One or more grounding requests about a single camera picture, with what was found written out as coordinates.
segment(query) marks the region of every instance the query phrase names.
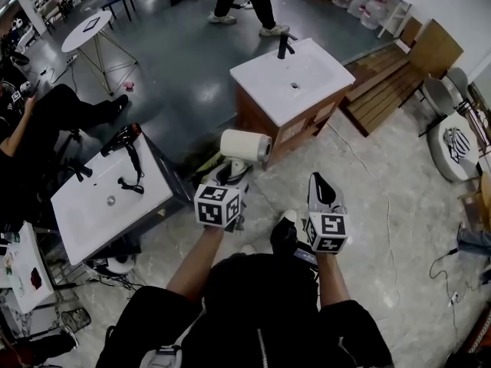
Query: toilet paper roll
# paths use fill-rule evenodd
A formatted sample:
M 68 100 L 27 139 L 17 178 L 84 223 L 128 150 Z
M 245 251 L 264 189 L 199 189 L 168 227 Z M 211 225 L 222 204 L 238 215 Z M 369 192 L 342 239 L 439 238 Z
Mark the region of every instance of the toilet paper roll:
M 261 133 L 225 130 L 220 141 L 220 151 L 224 156 L 263 163 L 271 155 L 271 142 L 269 136 Z

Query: shoe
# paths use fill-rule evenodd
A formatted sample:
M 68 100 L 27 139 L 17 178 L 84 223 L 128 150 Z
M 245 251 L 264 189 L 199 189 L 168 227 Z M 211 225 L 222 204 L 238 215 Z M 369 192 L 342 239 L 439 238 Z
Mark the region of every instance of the shoe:
M 290 26 L 276 25 L 274 28 L 267 29 L 262 28 L 259 30 L 259 35 L 263 37 L 279 37 L 282 33 L 288 33 L 290 31 Z
M 123 94 L 119 96 L 116 100 L 113 101 L 113 105 L 116 105 L 117 107 L 117 113 L 119 114 L 123 108 L 128 105 L 128 96 L 126 94 Z
M 246 244 L 246 245 L 243 245 L 242 248 L 240 248 L 240 253 L 246 254 L 246 255 L 254 255 L 255 254 L 255 248 L 253 245 Z
M 77 349 L 77 348 L 78 348 L 78 346 L 79 346 L 80 344 L 78 343 L 78 339 L 77 339 L 77 337 L 75 336 L 74 332 L 73 332 L 73 331 L 71 331 L 71 330 L 70 330 L 68 327 L 66 327 L 66 326 L 64 327 L 64 329 L 63 329 L 61 332 L 62 332 L 62 333 L 67 334 L 68 336 L 70 336 L 70 338 L 71 338 L 71 339 L 72 339 L 72 340 L 75 342 L 75 345 L 74 345 L 74 347 L 72 348 L 72 350 L 73 350 L 73 349 Z
M 209 23 L 222 23 L 223 25 L 234 25 L 237 23 L 237 18 L 231 15 L 215 16 L 215 13 L 210 12 L 208 16 Z

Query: white sink basin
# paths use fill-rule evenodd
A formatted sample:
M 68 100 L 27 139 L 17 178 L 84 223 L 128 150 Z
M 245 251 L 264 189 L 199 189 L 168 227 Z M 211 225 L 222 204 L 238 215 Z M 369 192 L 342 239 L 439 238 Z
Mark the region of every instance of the white sink basin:
M 122 189 L 117 180 L 137 182 L 137 172 L 126 149 L 102 157 L 98 153 L 86 166 L 92 176 L 79 182 L 72 176 L 51 198 L 65 250 L 73 265 L 130 230 L 173 192 L 160 171 L 143 135 L 134 142 L 144 176 L 143 195 Z
M 283 60 L 275 50 L 230 70 L 278 127 L 355 80 L 311 38 L 292 47 Z

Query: electrical outlet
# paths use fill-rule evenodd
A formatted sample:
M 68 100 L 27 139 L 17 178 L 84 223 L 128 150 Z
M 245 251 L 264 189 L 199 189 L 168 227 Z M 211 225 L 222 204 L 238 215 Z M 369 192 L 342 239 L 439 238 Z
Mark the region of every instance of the electrical outlet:
M 73 56 L 71 56 L 68 60 L 67 60 L 67 67 L 70 67 L 74 61 L 77 59 L 78 57 L 78 54 L 74 54 Z
M 457 301 L 457 298 L 459 298 L 459 295 L 457 294 L 456 291 L 453 292 L 452 297 L 450 298 L 448 302 L 448 308 L 452 307 Z

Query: white sink vanity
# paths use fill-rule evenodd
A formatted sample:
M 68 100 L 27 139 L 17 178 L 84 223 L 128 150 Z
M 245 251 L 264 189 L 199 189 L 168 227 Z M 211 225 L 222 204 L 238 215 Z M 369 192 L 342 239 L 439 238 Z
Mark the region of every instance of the white sink vanity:
M 238 84 L 238 128 L 272 138 L 268 164 L 316 136 L 354 83 L 311 38 L 292 47 L 295 53 L 282 60 L 273 51 L 230 70 Z

